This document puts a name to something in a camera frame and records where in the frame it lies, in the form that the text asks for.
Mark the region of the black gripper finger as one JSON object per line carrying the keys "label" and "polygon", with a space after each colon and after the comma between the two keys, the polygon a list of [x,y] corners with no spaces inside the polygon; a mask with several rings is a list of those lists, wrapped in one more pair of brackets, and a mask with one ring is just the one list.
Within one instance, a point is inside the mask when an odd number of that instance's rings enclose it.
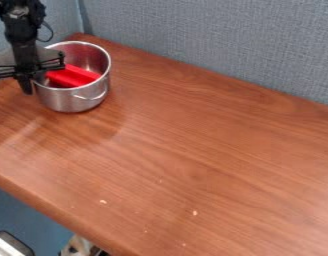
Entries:
{"label": "black gripper finger", "polygon": [[33,94],[33,87],[31,87],[31,82],[30,82],[30,78],[27,75],[23,74],[18,74],[15,76],[15,80],[19,84],[21,90],[26,95],[31,95]]}

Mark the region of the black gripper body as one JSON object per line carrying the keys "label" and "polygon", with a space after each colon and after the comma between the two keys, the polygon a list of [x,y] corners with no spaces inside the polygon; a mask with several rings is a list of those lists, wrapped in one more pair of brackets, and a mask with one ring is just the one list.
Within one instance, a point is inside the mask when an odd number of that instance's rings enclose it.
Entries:
{"label": "black gripper body", "polygon": [[30,79],[37,73],[62,70],[65,54],[42,46],[34,39],[9,39],[9,48],[0,53],[0,79]]}

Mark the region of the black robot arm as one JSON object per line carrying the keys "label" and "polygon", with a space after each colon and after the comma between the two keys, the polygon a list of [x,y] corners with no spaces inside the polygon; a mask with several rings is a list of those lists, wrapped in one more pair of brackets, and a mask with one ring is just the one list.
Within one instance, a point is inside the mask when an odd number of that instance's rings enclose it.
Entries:
{"label": "black robot arm", "polygon": [[65,54],[37,45],[38,29],[45,26],[45,5],[39,0],[0,0],[0,20],[10,48],[0,53],[0,79],[13,78],[26,95],[33,94],[35,74],[65,68]]}

